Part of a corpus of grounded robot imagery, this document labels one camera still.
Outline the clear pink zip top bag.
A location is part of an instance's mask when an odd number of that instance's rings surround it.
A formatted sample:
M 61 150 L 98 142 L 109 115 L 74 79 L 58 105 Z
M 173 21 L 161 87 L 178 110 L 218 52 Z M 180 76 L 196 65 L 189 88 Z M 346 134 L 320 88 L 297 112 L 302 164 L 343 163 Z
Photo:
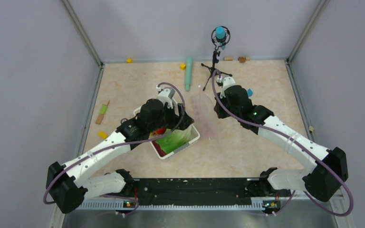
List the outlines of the clear pink zip top bag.
M 213 110 L 214 102 L 202 90 L 201 85 L 192 87 L 191 102 L 194 110 L 195 126 L 201 136 L 209 141 L 217 140 L 218 127 L 217 118 Z

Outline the green toy napa cabbage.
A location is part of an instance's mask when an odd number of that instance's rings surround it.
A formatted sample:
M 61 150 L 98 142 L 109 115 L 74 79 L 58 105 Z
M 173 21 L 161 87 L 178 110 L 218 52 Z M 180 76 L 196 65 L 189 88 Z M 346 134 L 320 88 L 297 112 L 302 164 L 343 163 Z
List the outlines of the green toy napa cabbage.
M 167 154 L 177 150 L 190 141 L 192 127 L 185 130 L 174 130 L 169 135 L 156 140 L 161 149 Z

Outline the red toy apple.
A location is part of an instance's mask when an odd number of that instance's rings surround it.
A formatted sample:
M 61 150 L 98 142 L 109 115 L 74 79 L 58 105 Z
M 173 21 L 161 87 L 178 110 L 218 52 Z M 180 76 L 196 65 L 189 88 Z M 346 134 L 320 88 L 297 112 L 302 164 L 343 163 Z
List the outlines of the red toy apple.
M 163 127 L 163 128 L 160 128 L 160 129 L 156 130 L 155 133 L 157 135 L 162 135 L 162 134 L 164 134 L 166 132 L 166 130 L 167 130 L 167 128 L 166 127 Z

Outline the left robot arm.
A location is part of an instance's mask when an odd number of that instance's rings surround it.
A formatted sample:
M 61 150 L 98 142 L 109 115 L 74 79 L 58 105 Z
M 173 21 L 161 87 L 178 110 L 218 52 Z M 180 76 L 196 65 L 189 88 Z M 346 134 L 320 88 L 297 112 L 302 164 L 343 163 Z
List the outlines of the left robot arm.
M 86 153 L 64 164 L 55 162 L 48 168 L 43 202 L 56 204 L 64 214 L 84 201 L 108 193 L 128 196 L 133 183 L 117 171 L 93 177 L 110 161 L 152 141 L 150 133 L 160 129 L 186 130 L 193 124 L 184 101 L 149 99 L 134 117 L 126 119 L 106 139 Z

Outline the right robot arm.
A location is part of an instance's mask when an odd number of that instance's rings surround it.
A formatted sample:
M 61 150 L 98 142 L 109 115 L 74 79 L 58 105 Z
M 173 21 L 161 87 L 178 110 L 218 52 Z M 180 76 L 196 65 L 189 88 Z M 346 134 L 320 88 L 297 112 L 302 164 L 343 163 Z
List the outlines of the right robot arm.
M 348 179 L 346 153 L 339 147 L 329 149 L 297 133 L 266 107 L 253 105 L 240 85 L 231 85 L 214 94 L 218 118 L 235 118 L 243 128 L 271 140 L 304 167 L 302 170 L 269 169 L 266 179 L 259 183 L 264 195 L 272 196 L 278 190 L 299 190 L 327 202 L 341 187 L 335 176 L 343 182 Z

